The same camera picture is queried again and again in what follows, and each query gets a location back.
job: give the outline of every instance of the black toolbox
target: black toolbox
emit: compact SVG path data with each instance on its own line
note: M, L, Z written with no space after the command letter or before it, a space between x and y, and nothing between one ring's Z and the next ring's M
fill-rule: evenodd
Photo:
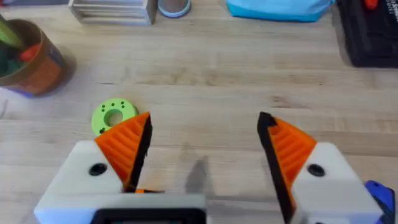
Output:
M374 9L365 1L337 0L351 63L398 67L398 0L378 0Z

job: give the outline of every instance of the wooden table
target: wooden table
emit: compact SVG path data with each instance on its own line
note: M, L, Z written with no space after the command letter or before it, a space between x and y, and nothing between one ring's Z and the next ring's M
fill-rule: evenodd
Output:
M66 6L3 15L36 22L77 65L53 96L0 92L2 223L36 223L35 204L112 97L152 114L141 187L203 192L213 223L282 223L260 111L335 143L363 180L398 190L397 70L349 66L335 9L316 23L267 22L194 0L186 17L149 27L83 26Z

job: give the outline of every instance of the green gear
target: green gear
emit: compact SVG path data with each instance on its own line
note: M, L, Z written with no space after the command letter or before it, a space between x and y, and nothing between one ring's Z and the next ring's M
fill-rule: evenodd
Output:
M91 117L91 127L97 136L112 128L109 126L109 118L115 112L122 113L122 121L138 114L136 107L125 99L112 98L102 102Z

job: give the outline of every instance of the black screw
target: black screw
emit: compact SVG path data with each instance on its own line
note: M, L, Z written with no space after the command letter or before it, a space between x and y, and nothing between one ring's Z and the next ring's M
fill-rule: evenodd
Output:
M315 177L323 177L325 175L325 170L322 166L318 164L311 164L307 167L307 170L310 174L314 175Z
M97 164L94 164L89 169L88 173L92 176L98 176L98 175L105 173L106 169L107 169L106 164L97 163Z

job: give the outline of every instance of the orange fin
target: orange fin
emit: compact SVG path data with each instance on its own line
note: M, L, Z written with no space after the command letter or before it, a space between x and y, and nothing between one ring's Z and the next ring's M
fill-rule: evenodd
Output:
M260 113L257 132L267 154L284 220L288 223L295 210L291 193L294 179L317 142L295 126L264 112Z
M152 137L149 112L127 119L95 139L121 179L125 192L135 192Z

